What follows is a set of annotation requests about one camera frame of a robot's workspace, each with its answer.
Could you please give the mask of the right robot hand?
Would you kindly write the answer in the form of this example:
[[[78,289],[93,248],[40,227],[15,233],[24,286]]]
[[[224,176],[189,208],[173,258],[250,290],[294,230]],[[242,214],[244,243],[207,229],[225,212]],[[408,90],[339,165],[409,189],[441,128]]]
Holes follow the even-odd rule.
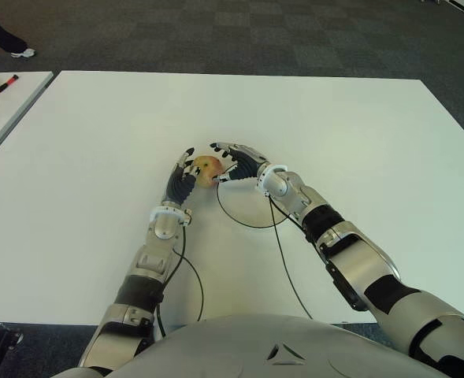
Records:
[[[215,152],[222,151],[222,157],[232,157],[232,161],[236,162],[236,166],[220,175],[213,177],[214,182],[224,183],[233,180],[243,180],[251,177],[258,177],[261,169],[265,168],[269,161],[260,152],[254,148],[236,143],[211,143],[210,147]]]

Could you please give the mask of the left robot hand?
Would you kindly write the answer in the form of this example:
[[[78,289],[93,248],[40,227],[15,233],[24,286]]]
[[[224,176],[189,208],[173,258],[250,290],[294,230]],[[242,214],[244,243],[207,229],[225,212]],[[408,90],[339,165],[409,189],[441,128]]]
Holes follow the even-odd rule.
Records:
[[[193,161],[189,159],[194,151],[194,147],[187,149],[176,162],[166,185],[165,194],[162,198],[163,202],[173,202],[178,206],[182,206],[193,191],[201,172],[201,169],[193,165]]]

